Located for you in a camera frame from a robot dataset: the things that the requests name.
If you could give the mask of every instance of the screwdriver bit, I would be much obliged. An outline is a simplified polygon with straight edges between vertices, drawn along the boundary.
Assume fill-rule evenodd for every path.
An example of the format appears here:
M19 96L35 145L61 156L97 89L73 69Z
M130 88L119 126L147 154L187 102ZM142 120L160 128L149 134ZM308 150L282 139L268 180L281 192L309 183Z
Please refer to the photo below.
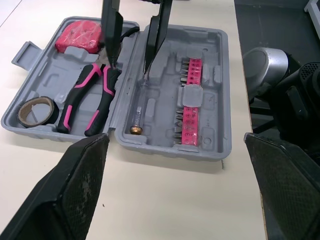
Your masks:
M182 139L182 134L181 133L175 133L173 134L174 139Z
M174 128L174 133L175 134L182 134L182 128L181 127L175 127Z
M176 121L176 122L174 123L174 125L176 125L177 127L182 128L182 121Z

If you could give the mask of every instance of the gray plastic tool case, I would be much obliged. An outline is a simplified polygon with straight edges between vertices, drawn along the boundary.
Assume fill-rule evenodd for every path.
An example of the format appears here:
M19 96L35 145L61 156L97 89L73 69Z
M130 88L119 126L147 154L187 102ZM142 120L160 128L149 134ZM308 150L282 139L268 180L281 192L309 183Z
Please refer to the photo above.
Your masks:
M84 49L68 47L65 53L56 51L54 45L63 30L72 22L99 18L69 17L59 26L44 50L26 42L12 63L29 71L22 87L1 119L2 126L14 133L37 139L77 142L85 138L88 122L95 113L102 94L102 80L95 84L83 99L76 114L70 134L56 131L55 124L23 127L17 118L19 108L28 100L47 96L59 107L76 83L82 68L93 63L98 55ZM138 26L125 21L123 31ZM195 161L219 161L231 152L231 113L228 36L216 29L170 25L166 39L157 54L149 75L146 115L143 135L131 135L139 84L143 79L144 49L148 30L126 37L118 58L122 74L116 83L115 98L103 129L115 129L117 141L125 148L146 154L182 157ZM176 109L183 103L181 67L188 58L203 61L201 86L203 95L199 108L198 146L174 144ZM46 106L36 105L29 114L29 121L44 118Z

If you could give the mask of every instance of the brass tip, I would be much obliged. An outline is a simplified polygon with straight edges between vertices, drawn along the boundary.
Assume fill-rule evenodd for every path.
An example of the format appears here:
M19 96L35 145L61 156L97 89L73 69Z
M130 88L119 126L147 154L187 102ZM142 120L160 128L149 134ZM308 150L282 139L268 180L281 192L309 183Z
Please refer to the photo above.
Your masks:
M133 135L141 135L142 134L142 128L138 126L132 126L130 128L130 133Z

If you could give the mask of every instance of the table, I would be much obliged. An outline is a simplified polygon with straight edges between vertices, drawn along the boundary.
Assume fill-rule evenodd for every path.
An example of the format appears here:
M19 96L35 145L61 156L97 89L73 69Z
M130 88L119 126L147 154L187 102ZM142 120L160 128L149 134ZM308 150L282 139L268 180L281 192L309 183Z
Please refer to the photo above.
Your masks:
M27 76L11 60L32 41L44 48L64 18L100 17L102 0L22 0L0 28L0 115ZM158 6L121 0L120 12L141 29ZM251 132L233 0L175 0L170 24L216 28L229 40L232 153L222 162L142 155L113 134L88 240L262 240L261 198L243 138ZM0 231L68 148L0 129Z

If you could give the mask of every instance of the molded plastic compartment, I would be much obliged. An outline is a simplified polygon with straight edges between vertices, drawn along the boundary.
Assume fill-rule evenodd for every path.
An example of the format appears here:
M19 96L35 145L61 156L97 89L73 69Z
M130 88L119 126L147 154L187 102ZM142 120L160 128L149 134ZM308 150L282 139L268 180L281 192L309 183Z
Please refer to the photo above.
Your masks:
M146 43L146 34L140 36L140 48ZM147 106L142 135L131 135L130 127L138 90L143 79L143 53L137 56L140 66L131 69L124 85L128 111L116 127L118 142L128 149L168 157L190 160L218 161L231 152L231 115L228 37L220 30L170 25L166 39L157 54L149 75ZM176 110L181 109L179 92L183 92L182 61L202 59L203 88L199 108L198 146L174 144Z
M70 134L63 134L56 131L61 112L64 108L64 102L71 88L76 83L82 68L85 65L94 63L98 58L97 54L89 54L86 50L77 47L67 47L64 53L57 52L54 45L57 38L61 35L63 30L74 21L91 20L100 22L99 18L87 17L69 17L66 18L59 29L56 31L51 41L48 43L45 50L41 52L37 46L32 42L26 42L15 58L12 60L13 64L18 65L26 70L29 74L24 81L22 87L16 94L12 103L6 110L2 117L2 126L17 134L23 134L34 138L46 138L54 141L68 141L77 142L85 137L85 129L97 110L102 96L102 77L90 89L79 109L71 128ZM130 28L138 26L135 22L125 21L123 23L123 33ZM115 113L115 105L118 102L119 92L127 74L128 65L132 57L132 52L136 44L138 33L123 40L121 53L118 58L118 68L122 70L116 83L116 94L110 106L110 113L105 124L104 132L109 130L110 122ZM26 101L47 96L53 99L59 107L59 117L54 125L41 125L36 127L25 128L18 122L18 111L21 105ZM43 117L39 108L32 108L31 113L35 118Z
M48 43L45 50L26 42L12 63L26 69L29 74L1 119L2 126L12 132L33 138L76 142L85 137L84 132L96 111L102 95L102 80L91 88L80 104L70 134L56 131L55 124L25 128L19 124L20 106L35 97L52 98L60 114L67 94L78 79L82 68L93 63L98 55L84 49L68 47L58 53L54 44L65 27L74 21L98 18L66 18ZM124 22L123 31L137 26ZM169 25L167 37L157 54L149 75L147 106L143 133L131 135L133 114L143 79L144 49L148 28L122 44L118 67L122 70L116 83L115 98L103 132L115 129L117 141L124 147L146 154L183 157L194 161L219 161L231 152L231 113L228 36L221 30ZM202 59L201 88L185 87L180 83L182 61ZM176 110L185 104L199 107L198 146L174 144L173 132ZM46 114L43 107L32 109L32 118Z

